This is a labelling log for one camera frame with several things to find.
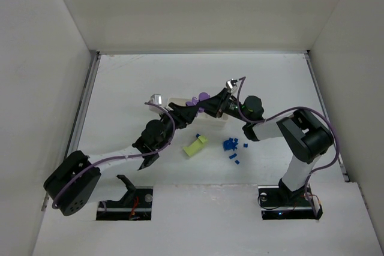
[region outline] black cable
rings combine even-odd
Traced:
[[[262,209],[265,209],[265,210],[275,210],[275,209],[278,209],[278,208],[281,207],[281,206],[277,206],[277,207],[273,207],[273,208],[266,208],[266,207],[263,207],[263,206],[262,206],[262,203],[261,203],[261,200],[260,200],[260,197],[261,197],[261,195],[259,195],[259,196],[257,197],[257,204],[259,204],[260,208],[262,208]]]

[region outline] white wall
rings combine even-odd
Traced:
[[[310,56],[343,161],[384,246],[384,1],[340,0]]]
[[[63,0],[0,0],[0,255],[31,253],[89,61]]]
[[[65,0],[90,49],[310,49],[338,0]]]

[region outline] red wire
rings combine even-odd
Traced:
[[[134,200],[134,204],[133,204],[133,207],[132,207],[132,210],[131,210],[131,213],[130,213],[130,216],[129,218],[131,218],[134,214],[134,210],[135,208],[137,207],[137,205],[139,205],[139,197],[137,196],[136,199]]]

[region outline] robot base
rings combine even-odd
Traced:
[[[284,193],[279,186],[259,186],[257,202],[262,209],[263,220],[320,219],[321,206],[315,215],[310,202],[304,197],[304,192],[302,190],[301,192],[287,199],[287,197],[282,197]],[[319,206],[317,201],[314,204],[315,207]]]

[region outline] rectangular slot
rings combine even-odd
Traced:
[[[132,200],[124,205],[120,201],[98,203],[97,221],[149,221],[152,218],[152,187],[137,187]]]

